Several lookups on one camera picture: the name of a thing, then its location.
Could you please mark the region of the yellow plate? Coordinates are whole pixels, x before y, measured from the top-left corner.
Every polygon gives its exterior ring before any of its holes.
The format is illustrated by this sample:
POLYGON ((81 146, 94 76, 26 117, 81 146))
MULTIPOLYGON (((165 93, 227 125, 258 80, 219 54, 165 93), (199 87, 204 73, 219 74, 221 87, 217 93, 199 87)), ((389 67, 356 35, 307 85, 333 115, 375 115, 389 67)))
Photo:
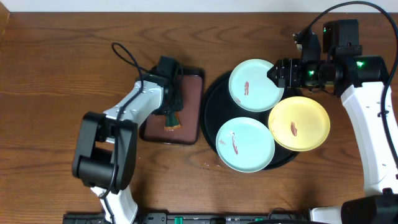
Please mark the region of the yellow plate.
POLYGON ((327 139, 330 119, 317 101, 294 96, 276 104, 268 118, 274 140, 291 151, 304 152, 317 148, 327 139))

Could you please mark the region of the green and orange sponge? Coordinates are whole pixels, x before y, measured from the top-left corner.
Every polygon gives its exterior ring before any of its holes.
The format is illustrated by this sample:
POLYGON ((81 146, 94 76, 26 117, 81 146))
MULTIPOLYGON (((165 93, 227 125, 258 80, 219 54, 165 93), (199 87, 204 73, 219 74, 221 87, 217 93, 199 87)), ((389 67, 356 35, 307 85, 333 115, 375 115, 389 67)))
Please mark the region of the green and orange sponge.
POLYGON ((165 115, 165 126, 164 129, 166 131, 173 131, 176 129, 180 129, 180 119, 177 112, 169 113, 165 115))

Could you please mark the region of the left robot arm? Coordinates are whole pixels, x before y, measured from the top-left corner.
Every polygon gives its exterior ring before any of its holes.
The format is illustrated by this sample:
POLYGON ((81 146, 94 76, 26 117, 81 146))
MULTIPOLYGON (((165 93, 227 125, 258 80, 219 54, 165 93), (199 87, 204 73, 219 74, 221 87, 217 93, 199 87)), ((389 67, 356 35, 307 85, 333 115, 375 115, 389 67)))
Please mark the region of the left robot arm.
POLYGON ((160 63, 154 73, 141 74, 114 107, 83 116, 72 174, 101 200, 106 222, 134 222, 138 206, 129 184, 136 166, 138 130, 155 111, 181 110, 182 78, 181 65, 160 63))

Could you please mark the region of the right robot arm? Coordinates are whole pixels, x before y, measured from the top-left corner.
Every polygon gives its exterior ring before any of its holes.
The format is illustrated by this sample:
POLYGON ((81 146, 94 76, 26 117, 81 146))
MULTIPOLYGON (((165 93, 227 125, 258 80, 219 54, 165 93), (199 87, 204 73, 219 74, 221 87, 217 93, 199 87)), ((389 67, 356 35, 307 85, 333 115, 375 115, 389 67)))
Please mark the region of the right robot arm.
POLYGON ((294 35, 300 58, 285 58, 267 73, 282 88, 334 86, 348 113, 364 173, 363 198, 313 208, 314 223, 397 222, 397 121, 384 59, 363 55, 356 20, 327 22, 319 40, 306 27, 294 35))

